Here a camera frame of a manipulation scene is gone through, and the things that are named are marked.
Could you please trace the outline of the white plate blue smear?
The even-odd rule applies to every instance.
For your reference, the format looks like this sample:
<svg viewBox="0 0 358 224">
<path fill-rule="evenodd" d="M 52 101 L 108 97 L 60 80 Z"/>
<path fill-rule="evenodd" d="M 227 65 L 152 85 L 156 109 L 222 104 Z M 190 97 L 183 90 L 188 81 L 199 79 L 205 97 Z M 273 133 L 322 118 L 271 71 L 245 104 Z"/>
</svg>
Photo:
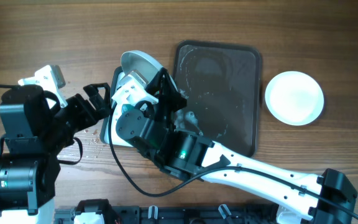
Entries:
<svg viewBox="0 0 358 224">
<path fill-rule="evenodd" d="M 291 126 L 312 123 L 324 109 L 324 94 L 318 82 L 297 71 L 273 77 L 266 86 L 264 101 L 272 116 Z"/>
</svg>

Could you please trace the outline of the green yellow sponge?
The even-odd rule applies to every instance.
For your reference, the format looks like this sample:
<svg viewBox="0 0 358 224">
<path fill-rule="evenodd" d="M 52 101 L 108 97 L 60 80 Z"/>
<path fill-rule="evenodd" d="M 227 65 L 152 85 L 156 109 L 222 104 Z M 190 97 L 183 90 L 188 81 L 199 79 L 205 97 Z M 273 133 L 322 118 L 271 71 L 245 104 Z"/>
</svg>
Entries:
<svg viewBox="0 0 358 224">
<path fill-rule="evenodd" d="M 134 106 L 132 106 L 131 104 L 123 104 L 121 107 L 121 113 L 124 114 L 127 111 L 133 110 Z"/>
</svg>

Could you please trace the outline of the brown plastic tray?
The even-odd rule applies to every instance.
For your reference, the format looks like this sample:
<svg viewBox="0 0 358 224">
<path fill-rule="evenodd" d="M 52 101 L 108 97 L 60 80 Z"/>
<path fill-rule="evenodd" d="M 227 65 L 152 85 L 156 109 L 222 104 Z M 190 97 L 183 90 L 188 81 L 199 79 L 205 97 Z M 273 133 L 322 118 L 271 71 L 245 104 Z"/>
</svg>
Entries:
<svg viewBox="0 0 358 224">
<path fill-rule="evenodd" d="M 249 45 L 184 40 L 173 78 L 187 106 L 175 125 L 252 157 L 257 151 L 262 57 Z"/>
</svg>

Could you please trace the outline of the white plate blue streak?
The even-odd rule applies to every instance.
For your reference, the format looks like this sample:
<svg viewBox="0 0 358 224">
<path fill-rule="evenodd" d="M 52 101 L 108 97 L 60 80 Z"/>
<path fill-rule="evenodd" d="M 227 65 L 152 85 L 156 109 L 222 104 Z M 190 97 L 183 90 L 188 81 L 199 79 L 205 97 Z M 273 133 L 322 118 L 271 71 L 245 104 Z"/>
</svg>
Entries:
<svg viewBox="0 0 358 224">
<path fill-rule="evenodd" d="M 152 87 L 156 86 L 156 84 L 151 85 L 152 80 L 163 69 L 163 65 L 145 52 L 131 50 L 121 55 L 121 68 L 122 71 L 119 73 L 116 88 L 123 86 L 124 77 L 135 71 L 145 82 L 146 91 L 150 93 Z"/>
</svg>

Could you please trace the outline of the black tray with white liner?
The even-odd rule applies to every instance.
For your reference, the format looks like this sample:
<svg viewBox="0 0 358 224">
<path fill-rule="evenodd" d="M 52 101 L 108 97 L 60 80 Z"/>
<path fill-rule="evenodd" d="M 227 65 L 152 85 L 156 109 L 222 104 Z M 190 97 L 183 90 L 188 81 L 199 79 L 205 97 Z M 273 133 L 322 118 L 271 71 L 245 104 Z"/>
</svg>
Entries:
<svg viewBox="0 0 358 224">
<path fill-rule="evenodd" d="M 124 77 L 124 75 L 125 73 L 123 72 L 122 67 L 117 67 L 113 73 L 109 94 L 112 108 L 115 104 L 115 101 L 113 100 L 112 96 L 115 94 L 117 89 L 120 88 L 119 81 Z M 102 143 L 112 143 L 113 146 L 132 147 L 132 145 L 122 140 L 116 134 L 116 122 L 121 115 L 122 113 L 119 112 L 118 109 L 114 109 L 114 114 L 112 116 L 108 116 L 107 118 L 103 119 L 102 130 L 100 133 L 100 140 L 102 141 Z"/>
</svg>

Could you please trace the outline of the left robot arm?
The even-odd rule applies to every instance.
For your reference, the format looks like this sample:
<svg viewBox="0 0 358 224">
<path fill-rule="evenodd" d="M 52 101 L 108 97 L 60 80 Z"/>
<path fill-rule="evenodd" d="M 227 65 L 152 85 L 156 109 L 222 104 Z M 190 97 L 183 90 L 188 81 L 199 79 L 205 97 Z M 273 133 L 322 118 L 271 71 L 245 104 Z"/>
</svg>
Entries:
<svg viewBox="0 0 358 224">
<path fill-rule="evenodd" d="M 61 107 L 56 94 L 38 85 L 8 85 L 1 97 L 0 223 L 51 223 L 55 181 L 66 147 L 82 142 L 75 136 L 108 117 L 110 87 L 84 87 L 88 99 L 76 94 Z"/>
</svg>

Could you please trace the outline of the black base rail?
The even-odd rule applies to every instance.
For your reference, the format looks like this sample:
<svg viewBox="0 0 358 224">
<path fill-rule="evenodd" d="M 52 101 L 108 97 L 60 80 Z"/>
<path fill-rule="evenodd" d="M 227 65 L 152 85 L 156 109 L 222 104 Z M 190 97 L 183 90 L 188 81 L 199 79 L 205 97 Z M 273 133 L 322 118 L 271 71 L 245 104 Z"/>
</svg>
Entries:
<svg viewBox="0 0 358 224">
<path fill-rule="evenodd" d="M 55 211 L 54 223 L 276 223 L 278 205 L 149 207 L 113 206 L 107 199 L 83 200 Z"/>
</svg>

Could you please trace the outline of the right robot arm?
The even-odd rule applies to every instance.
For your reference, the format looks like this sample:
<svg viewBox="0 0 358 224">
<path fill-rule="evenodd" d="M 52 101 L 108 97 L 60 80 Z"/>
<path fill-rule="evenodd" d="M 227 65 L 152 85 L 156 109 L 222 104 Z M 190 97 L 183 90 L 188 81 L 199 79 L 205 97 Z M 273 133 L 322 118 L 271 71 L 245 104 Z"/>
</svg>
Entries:
<svg viewBox="0 0 358 224">
<path fill-rule="evenodd" d="M 200 179 L 265 198 L 278 205 L 278 223 L 350 223 L 356 217 L 357 191 L 337 170 L 316 175 L 281 169 L 177 128 L 173 114 L 186 99 L 164 68 L 151 80 L 133 71 L 121 73 L 112 101 L 109 135 L 183 185 Z"/>
</svg>

